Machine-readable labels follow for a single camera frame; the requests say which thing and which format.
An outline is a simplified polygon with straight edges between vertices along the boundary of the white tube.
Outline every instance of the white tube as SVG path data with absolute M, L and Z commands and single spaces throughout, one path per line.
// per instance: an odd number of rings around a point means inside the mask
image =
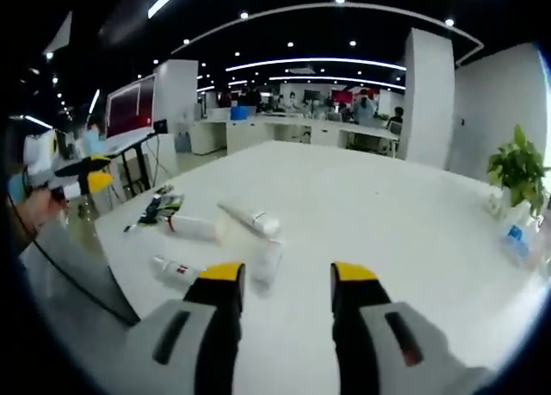
M 237 201 L 220 201 L 218 207 L 266 238 L 276 238 L 281 231 L 279 220 L 262 209 L 247 207 Z

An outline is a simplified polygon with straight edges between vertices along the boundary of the person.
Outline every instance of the person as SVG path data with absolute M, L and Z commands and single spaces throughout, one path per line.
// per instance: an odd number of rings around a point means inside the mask
M 403 116 L 404 116 L 404 109 L 402 107 L 396 107 L 394 109 L 394 117 L 388 120 L 387 127 L 392 121 L 402 124 L 404 122 L 404 119 L 402 118 Z
M 378 124 L 373 119 L 375 114 L 374 104 L 368 99 L 368 91 L 362 89 L 360 91 L 360 97 L 356 100 L 354 104 L 354 118 L 356 122 L 365 127 L 377 127 Z

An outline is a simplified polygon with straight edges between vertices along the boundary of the white table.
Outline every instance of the white table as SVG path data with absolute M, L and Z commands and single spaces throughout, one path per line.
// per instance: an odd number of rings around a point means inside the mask
M 282 127 L 305 127 L 311 133 L 311 144 L 346 148 L 348 134 L 357 133 L 386 139 L 391 153 L 396 157 L 396 142 L 399 136 L 386 128 L 363 127 L 355 124 L 313 120 L 297 116 L 257 115 L 248 120 L 231 121 L 212 118 L 197 121 L 190 129 L 191 150 L 194 154 L 207 154 L 227 146 L 228 154 L 265 141 L 280 139 Z
M 360 263 L 393 301 L 439 327 L 469 366 L 497 368 L 520 341 L 546 292 L 538 275 L 513 266 L 482 209 L 482 182 L 388 157 L 269 142 L 170 181 L 186 195 L 179 213 L 217 219 L 222 247 L 122 229 L 144 210 L 142 194 L 102 216 L 96 230 L 123 293 L 144 317 L 178 291 L 152 277 L 162 253 L 201 267 L 250 262 L 261 241 L 216 207 L 238 196 L 282 223 L 287 248 L 268 295 L 247 278 L 234 393 L 338 393 L 331 339 L 330 263 Z

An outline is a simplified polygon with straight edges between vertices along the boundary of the black cable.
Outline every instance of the black cable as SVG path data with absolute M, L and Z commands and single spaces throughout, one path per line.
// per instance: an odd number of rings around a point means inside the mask
M 155 163 L 156 163 L 156 165 L 155 165 L 155 167 L 156 167 L 155 175 L 157 175 L 157 169 L 158 169 L 158 167 L 160 167 L 169 176 L 169 178 L 172 178 L 173 175 L 158 161 L 158 149 L 159 149 L 159 146 L 160 146 L 160 138 L 158 137 L 158 134 L 156 134 L 156 135 L 157 135 L 157 156 L 153 152 L 152 148 L 149 146 L 149 140 L 147 140 L 145 142 L 145 145 L 147 145 L 147 149 L 155 157 Z
M 21 226 L 22 226 L 23 230 L 27 233 L 27 235 L 31 239 L 31 242 L 33 242 L 33 244 L 36 246 L 36 248 L 46 258 L 46 260 L 48 260 L 50 262 L 50 264 L 52 264 L 52 266 L 54 266 L 58 270 L 58 272 L 60 272 L 69 281 L 69 283 L 71 283 L 79 291 L 84 293 L 84 295 L 86 295 L 92 302 L 94 302 L 96 305 L 100 306 L 104 311 L 106 311 L 106 312 L 110 313 L 111 315 L 113 315 L 117 320 L 119 320 L 119 322 L 121 322 L 125 326 L 128 326 L 128 327 L 132 326 L 133 322 L 128 321 L 123 316 L 121 316 L 119 313 L 113 311 L 111 308 L 104 305 L 103 302 L 101 302 L 96 296 L 94 296 L 92 293 L 88 292 L 86 289 L 84 289 L 82 286 L 80 286 L 77 283 L 77 281 L 75 281 L 72 277 L 70 277 L 60 266 L 58 266 L 58 264 L 56 262 L 54 262 L 52 260 L 50 255 L 48 255 L 46 253 L 46 251 L 44 249 L 42 249 L 42 247 L 34 239 L 34 236 L 32 235 L 32 233 L 27 229 L 27 227 L 23 223 L 23 219 L 22 219 L 21 215 L 19 214 L 19 212 L 17 212 L 17 208 L 15 207 L 15 203 L 14 203 L 13 199 L 11 198 L 11 194 L 7 193 L 7 195 L 9 197 L 9 202 L 11 203 L 11 206 L 13 207 L 14 213 L 17 216 L 17 219 L 19 220 L 19 222 L 21 223 Z

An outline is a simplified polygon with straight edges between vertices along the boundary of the white wall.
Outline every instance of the white wall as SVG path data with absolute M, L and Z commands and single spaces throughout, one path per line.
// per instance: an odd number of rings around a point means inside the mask
M 454 113 L 451 41 L 413 28 L 406 42 L 406 98 L 399 157 L 444 169 Z
M 512 139 L 516 124 L 551 161 L 547 98 L 544 71 L 532 44 L 514 46 L 456 70 L 455 131 L 448 169 L 486 181 L 488 157 Z
M 158 67 L 153 95 L 153 121 L 167 120 L 169 133 L 181 131 L 195 117 L 197 61 L 169 59 Z
M 379 94 L 379 114 L 394 116 L 396 107 L 404 107 L 404 96 L 396 92 L 381 89 Z

